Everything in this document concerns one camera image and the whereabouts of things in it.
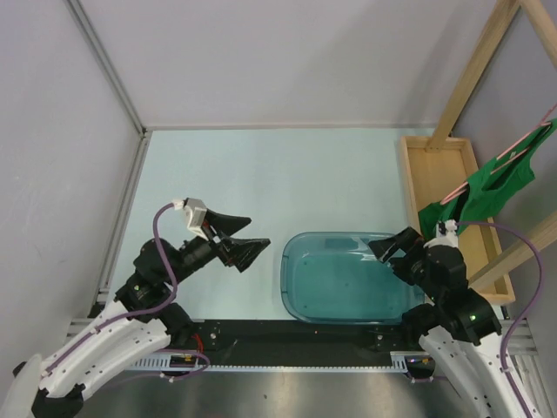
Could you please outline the wooden clothes rack frame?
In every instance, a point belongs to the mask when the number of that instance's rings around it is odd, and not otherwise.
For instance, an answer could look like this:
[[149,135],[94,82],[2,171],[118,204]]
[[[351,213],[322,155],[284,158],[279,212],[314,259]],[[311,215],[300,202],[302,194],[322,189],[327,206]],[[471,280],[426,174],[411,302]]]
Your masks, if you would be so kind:
[[[470,140],[452,138],[449,134],[518,10],[526,13],[550,60],[556,59],[556,27],[542,2],[495,4],[433,135],[404,136],[399,142],[406,214],[413,228],[419,228],[419,210],[442,199],[478,169]],[[508,274],[531,258],[527,246],[514,243],[503,250],[497,232],[488,226],[467,228],[460,235],[459,244],[471,287],[494,305],[514,302]]]

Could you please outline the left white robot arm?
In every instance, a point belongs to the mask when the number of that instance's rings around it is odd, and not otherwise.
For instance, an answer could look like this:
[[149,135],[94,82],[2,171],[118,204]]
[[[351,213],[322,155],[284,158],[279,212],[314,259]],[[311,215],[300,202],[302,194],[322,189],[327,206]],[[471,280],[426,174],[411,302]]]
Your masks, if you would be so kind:
[[159,350],[181,349],[198,327],[176,303],[178,286],[214,260],[245,271],[271,244],[238,239],[251,219],[208,209],[199,199],[162,206],[134,272],[81,332],[47,358],[35,354],[13,371],[3,417],[74,417],[102,386]]

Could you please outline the green tank top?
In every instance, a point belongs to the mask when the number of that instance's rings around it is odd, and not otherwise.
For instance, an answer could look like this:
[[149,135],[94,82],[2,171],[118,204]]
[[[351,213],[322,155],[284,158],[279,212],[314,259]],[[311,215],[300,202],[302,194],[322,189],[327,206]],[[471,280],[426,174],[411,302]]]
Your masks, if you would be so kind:
[[555,131],[555,119],[541,123],[442,200],[419,211],[422,235],[434,238],[439,221],[484,221],[496,216],[515,193],[535,180],[531,158]]

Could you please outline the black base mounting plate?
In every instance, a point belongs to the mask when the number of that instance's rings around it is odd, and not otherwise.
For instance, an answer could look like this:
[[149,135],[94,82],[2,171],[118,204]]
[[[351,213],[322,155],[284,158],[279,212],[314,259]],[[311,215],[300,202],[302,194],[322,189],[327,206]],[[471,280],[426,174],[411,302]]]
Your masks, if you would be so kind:
[[401,325],[330,325],[296,320],[205,320],[181,331],[174,349],[200,348],[227,366],[386,365],[391,352],[419,352]]

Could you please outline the teal transparent plastic bin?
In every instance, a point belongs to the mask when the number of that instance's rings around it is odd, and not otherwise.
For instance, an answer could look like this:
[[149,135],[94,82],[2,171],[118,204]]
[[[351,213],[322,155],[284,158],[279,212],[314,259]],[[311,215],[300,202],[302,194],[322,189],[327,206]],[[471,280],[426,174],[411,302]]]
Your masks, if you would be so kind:
[[319,324],[398,324],[426,296],[397,278],[369,248],[389,233],[307,232],[291,238],[280,265],[280,292],[296,320]]

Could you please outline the aluminium frame post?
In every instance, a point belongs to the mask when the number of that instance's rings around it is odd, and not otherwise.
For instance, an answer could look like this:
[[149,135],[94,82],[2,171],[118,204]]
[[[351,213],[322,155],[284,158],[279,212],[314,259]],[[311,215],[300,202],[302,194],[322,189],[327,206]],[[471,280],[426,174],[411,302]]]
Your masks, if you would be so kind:
[[144,124],[140,120],[138,111],[125,89],[124,82],[117,73],[117,69],[112,63],[100,36],[97,34],[84,5],[80,1],[66,1],[64,5],[70,12],[78,30],[81,32],[84,41],[90,49],[91,55],[97,62],[97,66],[103,73],[113,95],[118,101],[120,108],[124,111],[124,115],[127,121],[131,123],[134,131],[134,143],[131,148],[131,167],[126,171],[124,188],[117,205],[116,218],[111,230],[107,249],[104,252],[104,259],[100,268],[95,293],[93,294],[91,309],[87,314],[90,318],[93,314],[100,312],[101,306],[105,303],[106,295],[110,290],[110,280],[116,265],[117,252],[121,246],[131,201],[137,188],[139,172],[144,163],[148,135]]

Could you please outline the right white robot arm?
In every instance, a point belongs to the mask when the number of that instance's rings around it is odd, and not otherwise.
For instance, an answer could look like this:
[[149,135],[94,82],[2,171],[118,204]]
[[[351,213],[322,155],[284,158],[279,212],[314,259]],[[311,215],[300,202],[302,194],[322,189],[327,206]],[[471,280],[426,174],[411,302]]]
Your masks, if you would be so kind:
[[408,227],[369,242],[377,261],[429,299],[403,314],[401,338],[433,358],[475,416],[539,417],[507,350],[517,326],[504,329],[491,304],[469,286],[459,227],[450,219],[437,224],[430,240]]

